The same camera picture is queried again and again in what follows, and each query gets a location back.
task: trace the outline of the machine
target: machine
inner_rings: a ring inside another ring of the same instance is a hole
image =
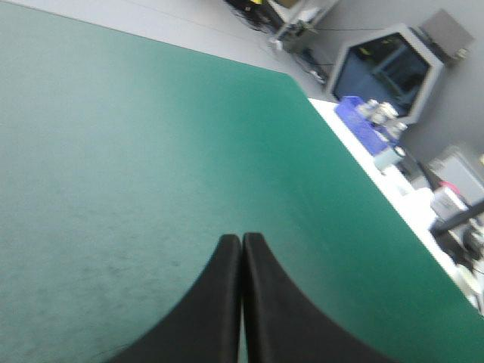
[[[444,64],[404,24],[346,43],[327,84],[332,101],[359,96],[390,103],[399,121],[416,123]]]

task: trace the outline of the gray box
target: gray box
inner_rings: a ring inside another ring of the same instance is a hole
[[[474,38],[447,11],[440,9],[420,27],[447,56],[459,58]]]

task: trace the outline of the green anti-static mat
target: green anti-static mat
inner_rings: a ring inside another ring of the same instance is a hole
[[[381,352],[484,361],[484,321],[287,75],[0,3],[0,165],[1,362],[102,361],[244,231]]]

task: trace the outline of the blue crate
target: blue crate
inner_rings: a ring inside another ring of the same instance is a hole
[[[388,144],[377,135],[370,122],[356,110],[363,103],[364,101],[358,96],[345,96],[337,105],[335,112],[368,153],[377,155],[385,150]]]

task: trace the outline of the gray floor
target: gray floor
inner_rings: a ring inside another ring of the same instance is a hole
[[[268,48],[223,0],[13,0],[13,3],[291,75],[311,98],[320,85],[293,58]]]

